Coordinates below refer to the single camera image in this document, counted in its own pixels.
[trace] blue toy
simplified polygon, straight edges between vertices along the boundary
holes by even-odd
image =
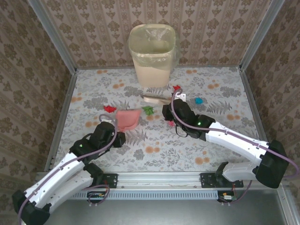
[[[196,97],[196,98],[195,98],[195,103],[196,103],[197,105],[202,104],[202,103],[203,103],[203,100],[202,100],[201,98],[199,98],[199,97]]]

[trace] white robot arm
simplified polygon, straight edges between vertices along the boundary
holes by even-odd
[[[70,152],[42,180],[24,192],[18,190],[12,195],[16,213],[19,213],[21,206],[27,201],[21,209],[21,219],[26,225],[43,225],[59,205],[87,187],[106,183],[110,187],[115,185],[114,179],[107,182],[108,174],[104,174],[98,166],[90,163],[91,160],[109,152],[110,147],[118,148],[124,144],[125,134],[118,132],[115,140],[112,140],[114,132],[113,124],[101,122],[94,133],[76,141]],[[78,157],[98,151],[112,141],[112,145],[102,154],[92,154],[77,160]]]
[[[288,162],[260,147],[270,149],[286,157],[280,142],[268,143],[241,135],[226,128],[211,117],[195,115],[187,103],[181,99],[176,99],[174,105],[174,110],[182,121],[193,125],[193,127],[204,128],[204,130],[187,127],[176,120],[170,105],[163,106],[163,115],[166,120],[173,120],[176,127],[181,127],[187,135],[193,138],[222,145],[249,160],[249,162],[236,164],[223,162],[214,174],[218,187],[225,187],[224,184],[228,183],[232,185],[232,182],[237,180],[258,180],[270,188],[279,186]],[[95,154],[83,157],[81,160],[75,159],[107,145],[112,141],[114,131],[112,124],[101,122],[93,134],[76,141],[70,148],[70,152],[39,183],[28,188],[25,192],[17,191],[13,194],[14,208],[17,213],[24,201],[28,201],[21,214],[22,220],[27,225],[43,225],[50,214],[75,193],[90,186],[103,184],[104,174],[102,170],[90,163],[91,160],[101,155]],[[125,142],[124,133],[118,132],[117,136],[118,138],[113,142],[113,147],[121,147]],[[35,192],[42,182],[45,182],[45,185]]]
[[[211,117],[195,115],[182,99],[164,105],[163,115],[165,120],[175,122],[176,131],[180,127],[187,136],[222,145],[249,160],[236,164],[223,162],[215,173],[218,187],[236,180],[258,180],[267,187],[278,188],[289,164],[283,159],[286,153],[280,142],[259,141],[232,131]]]

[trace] wallpaper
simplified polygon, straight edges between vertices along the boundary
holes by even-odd
[[[246,74],[267,137],[281,141],[300,165],[299,0],[285,1]],[[300,206],[300,180],[290,187]]]
[[[25,0],[0,1],[0,224],[43,171],[70,73]]]
[[[41,0],[77,68],[133,65],[127,39],[144,23],[179,34],[181,65],[239,65],[270,0]]]

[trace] floral tablecloth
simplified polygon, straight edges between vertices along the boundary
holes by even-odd
[[[217,144],[179,137],[162,115],[161,105],[145,103],[142,95],[169,98],[180,85],[196,114],[206,114],[244,135],[258,138],[244,86],[237,67],[175,68],[164,88],[142,88],[134,69],[78,70],[76,87],[55,159],[57,164],[73,143],[92,133],[104,105],[117,109],[153,106],[143,110],[139,124],[126,131],[126,143],[94,161],[105,172],[215,171],[220,163],[243,162],[239,154]],[[204,103],[195,104],[195,98]]]

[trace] translucent trash bin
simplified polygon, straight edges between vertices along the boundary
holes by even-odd
[[[169,83],[170,71],[179,61],[178,38],[171,26],[138,25],[130,32],[128,46],[141,86],[159,88]]]

